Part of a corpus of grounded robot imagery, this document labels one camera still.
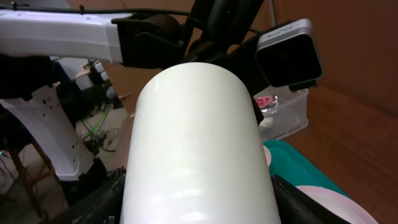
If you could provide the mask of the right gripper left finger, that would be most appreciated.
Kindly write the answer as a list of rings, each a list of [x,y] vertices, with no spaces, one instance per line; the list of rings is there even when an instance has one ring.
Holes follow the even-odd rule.
[[[87,195],[50,224],[120,224],[126,178],[125,169],[112,170],[100,188]]]

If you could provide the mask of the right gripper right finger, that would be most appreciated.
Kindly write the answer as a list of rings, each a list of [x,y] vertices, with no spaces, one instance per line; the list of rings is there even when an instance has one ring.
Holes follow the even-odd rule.
[[[282,224],[349,224],[281,176],[271,181]]]

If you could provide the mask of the large white plate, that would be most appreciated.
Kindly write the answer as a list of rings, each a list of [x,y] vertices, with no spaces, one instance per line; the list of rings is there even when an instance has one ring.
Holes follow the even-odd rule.
[[[365,211],[363,207],[338,192],[311,185],[299,185],[297,188],[314,201],[349,223],[378,224],[376,219]]]

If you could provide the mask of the white tissue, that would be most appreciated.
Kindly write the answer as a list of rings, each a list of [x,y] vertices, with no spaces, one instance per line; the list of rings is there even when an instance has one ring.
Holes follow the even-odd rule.
[[[271,128],[273,126],[274,119],[273,117],[264,118],[260,123],[260,128]]]

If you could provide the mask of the small white cup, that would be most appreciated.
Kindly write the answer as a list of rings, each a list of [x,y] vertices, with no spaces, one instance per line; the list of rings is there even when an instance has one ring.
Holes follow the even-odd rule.
[[[236,75],[184,63],[142,89],[121,222],[280,222],[251,96]]]

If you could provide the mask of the red foil snack wrapper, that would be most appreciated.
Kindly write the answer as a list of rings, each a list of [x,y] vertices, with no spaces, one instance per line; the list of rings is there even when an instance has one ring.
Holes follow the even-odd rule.
[[[256,98],[256,103],[263,113],[279,105],[277,95],[261,96],[259,98]]]

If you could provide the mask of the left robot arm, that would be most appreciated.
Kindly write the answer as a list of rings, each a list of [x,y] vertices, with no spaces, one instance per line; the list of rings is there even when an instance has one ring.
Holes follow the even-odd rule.
[[[1,147],[16,158],[32,144],[73,205],[108,180],[93,133],[76,123],[93,103],[75,79],[97,60],[138,69],[187,62],[219,65],[253,91],[261,82],[256,39],[247,39],[261,1],[195,1],[167,9],[1,7]]]

